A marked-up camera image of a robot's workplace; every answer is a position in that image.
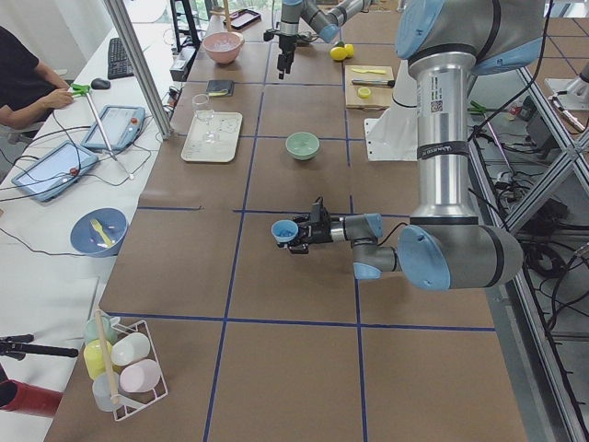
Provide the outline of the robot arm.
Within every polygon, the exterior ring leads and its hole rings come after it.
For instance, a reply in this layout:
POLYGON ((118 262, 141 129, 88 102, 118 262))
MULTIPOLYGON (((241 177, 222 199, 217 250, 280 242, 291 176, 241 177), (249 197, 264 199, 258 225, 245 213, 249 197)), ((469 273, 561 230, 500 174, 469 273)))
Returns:
POLYGON ((284 79, 291 73, 295 58, 295 49, 299 40, 299 21, 305 23, 324 41, 332 42, 340 28, 354 15, 368 12, 372 1, 345 0, 339 2, 328 12, 320 9, 315 1, 284 0, 281 17, 277 28, 267 29, 263 39, 271 41, 278 37, 279 50, 277 60, 278 77, 284 79))
POLYGON ((348 241, 359 280, 401 272, 424 290, 480 288, 511 280, 523 263, 516 239, 479 223, 468 205, 468 80, 535 61, 544 32, 541 1, 413 1, 404 10, 396 52, 416 83, 420 203, 396 247, 379 244, 378 214, 308 215, 271 232, 281 248, 348 241))

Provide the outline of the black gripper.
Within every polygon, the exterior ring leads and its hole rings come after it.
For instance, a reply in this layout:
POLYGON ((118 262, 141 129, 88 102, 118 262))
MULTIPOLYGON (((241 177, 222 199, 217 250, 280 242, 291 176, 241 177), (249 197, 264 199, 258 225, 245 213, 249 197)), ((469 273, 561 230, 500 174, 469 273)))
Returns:
POLYGON ((263 33, 264 41, 271 41, 274 37, 278 38, 282 53, 278 56, 277 61, 278 77, 284 79, 285 73, 291 73, 298 37, 297 34, 288 34, 279 29, 266 29, 263 33))
POLYGON ((319 196, 312 204, 309 214, 292 216, 291 220, 298 225, 298 235, 294 244, 278 243, 280 249, 289 250, 293 254, 308 254, 310 244, 322 244, 332 241, 332 217, 323 204, 323 197, 319 196))

